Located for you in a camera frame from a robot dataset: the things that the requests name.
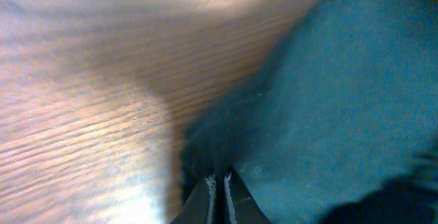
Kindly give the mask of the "black shorts with white lining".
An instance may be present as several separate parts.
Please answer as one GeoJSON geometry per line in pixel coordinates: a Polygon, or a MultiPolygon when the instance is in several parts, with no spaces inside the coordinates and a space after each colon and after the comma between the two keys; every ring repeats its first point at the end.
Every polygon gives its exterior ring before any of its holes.
{"type": "Polygon", "coordinates": [[[437,0],[323,0],[186,139],[217,223],[229,171],[274,223],[436,223],[437,0]]]}

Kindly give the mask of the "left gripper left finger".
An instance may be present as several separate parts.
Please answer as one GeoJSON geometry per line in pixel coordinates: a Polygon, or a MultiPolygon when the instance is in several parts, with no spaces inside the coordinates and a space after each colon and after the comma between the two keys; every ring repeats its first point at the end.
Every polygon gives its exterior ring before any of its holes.
{"type": "Polygon", "coordinates": [[[215,224],[216,223],[216,179],[209,176],[200,180],[180,213],[170,224],[215,224]]]}

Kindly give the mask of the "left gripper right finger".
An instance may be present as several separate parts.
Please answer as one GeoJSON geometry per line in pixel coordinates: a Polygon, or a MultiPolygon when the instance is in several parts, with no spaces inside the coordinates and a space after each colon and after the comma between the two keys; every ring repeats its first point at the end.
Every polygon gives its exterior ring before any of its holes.
{"type": "Polygon", "coordinates": [[[272,224],[236,171],[224,178],[224,202],[226,224],[272,224]]]}

